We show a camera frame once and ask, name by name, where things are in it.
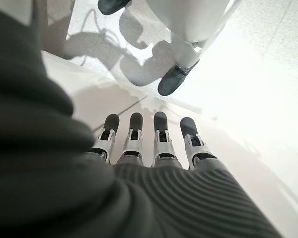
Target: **dark gray sleeve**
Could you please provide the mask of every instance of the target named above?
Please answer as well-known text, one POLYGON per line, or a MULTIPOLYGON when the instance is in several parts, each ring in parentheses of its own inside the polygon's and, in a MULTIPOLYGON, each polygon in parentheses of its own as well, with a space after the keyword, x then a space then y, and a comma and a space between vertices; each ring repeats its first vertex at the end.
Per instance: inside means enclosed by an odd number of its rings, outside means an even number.
POLYGON ((93 133, 47 78, 39 42, 36 14, 26 27, 0 13, 0 236, 159 234, 143 190, 82 155, 93 133))

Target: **robotic fingertip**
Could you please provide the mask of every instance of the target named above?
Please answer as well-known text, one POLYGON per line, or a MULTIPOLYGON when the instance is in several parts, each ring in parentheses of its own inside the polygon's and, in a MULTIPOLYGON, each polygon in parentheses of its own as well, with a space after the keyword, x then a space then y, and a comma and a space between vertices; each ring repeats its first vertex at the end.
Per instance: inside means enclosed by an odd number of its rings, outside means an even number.
POLYGON ((133 113, 130 117, 129 130, 138 131, 143 129, 143 116, 140 113, 133 113))
POLYGON ((111 114, 106 118, 104 128, 106 130, 114 130, 117 133, 117 129, 119 126, 119 116, 117 114, 111 114))
POLYGON ((180 128, 181 128, 183 138, 186 135, 198 134, 197 127, 192 118, 183 118, 180 122, 180 128))
POLYGON ((154 131, 159 130, 160 132, 163 132, 165 130, 168 130, 168 120, 166 114, 163 112, 157 112, 154 115, 153 124, 154 131))

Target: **white surface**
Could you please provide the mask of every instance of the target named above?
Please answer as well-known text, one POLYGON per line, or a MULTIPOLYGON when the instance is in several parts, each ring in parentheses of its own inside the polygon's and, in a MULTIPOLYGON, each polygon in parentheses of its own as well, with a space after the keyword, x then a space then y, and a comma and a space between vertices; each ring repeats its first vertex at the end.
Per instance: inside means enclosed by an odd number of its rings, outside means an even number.
POLYGON ((163 111, 168 117, 176 155, 181 164, 187 167, 179 122, 183 117, 192 117, 212 152, 230 169, 283 236, 298 238, 298 154, 291 146, 275 150, 269 146, 272 143, 269 141, 272 136, 269 133, 261 136, 266 147, 254 146, 253 142, 241 139, 233 129, 228 127, 230 130, 223 130, 218 122, 206 116, 151 96, 146 97, 143 92, 117 84, 48 53, 44 53, 43 58, 49 76, 73 99, 76 118, 92 128, 100 129, 108 114, 120 114, 113 158, 118 158, 122 152, 130 115, 140 112, 144 117, 144 163, 150 165, 153 160, 153 115, 156 111, 163 111), (276 159, 265 165, 263 155, 270 154, 271 158, 276 159), (284 165, 281 166, 284 170, 279 170, 279 174, 276 166, 280 163, 284 165))

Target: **black shoe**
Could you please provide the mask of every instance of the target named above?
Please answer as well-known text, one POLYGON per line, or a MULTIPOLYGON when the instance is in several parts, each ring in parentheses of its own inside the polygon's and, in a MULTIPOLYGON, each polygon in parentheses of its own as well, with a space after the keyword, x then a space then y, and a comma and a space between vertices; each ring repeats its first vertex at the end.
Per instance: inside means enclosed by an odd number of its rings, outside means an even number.
POLYGON ((99 0, 98 9, 104 15, 113 14, 122 9, 130 0, 99 0))
POLYGON ((183 71, 179 66, 172 67, 161 79, 158 85, 158 92, 160 95, 168 96, 173 93, 185 80, 188 73, 197 64, 196 62, 187 71, 183 71))

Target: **robotic finger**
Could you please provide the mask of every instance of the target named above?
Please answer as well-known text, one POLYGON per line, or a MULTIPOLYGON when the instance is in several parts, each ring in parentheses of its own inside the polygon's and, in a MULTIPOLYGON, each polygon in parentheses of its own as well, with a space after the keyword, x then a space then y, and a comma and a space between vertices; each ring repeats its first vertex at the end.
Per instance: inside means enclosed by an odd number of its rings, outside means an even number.
POLYGON ((110 155, 113 151, 118 126, 118 115, 109 115, 106 118, 101 134, 96 137, 95 144, 90 149, 91 152, 98 154, 107 164, 110 164, 110 155))
POLYGON ((153 118, 154 123, 154 145, 153 145, 153 164, 170 164, 180 167, 172 145, 172 140, 168 131, 167 116, 163 112, 157 112, 153 118))
POLYGON ((202 160, 217 159, 201 139, 192 118, 183 118, 180 127, 189 160, 189 169, 193 170, 202 160))
POLYGON ((130 117, 129 132, 125 141, 123 153, 119 163, 132 163, 143 165, 143 116, 140 113, 134 113, 130 117))

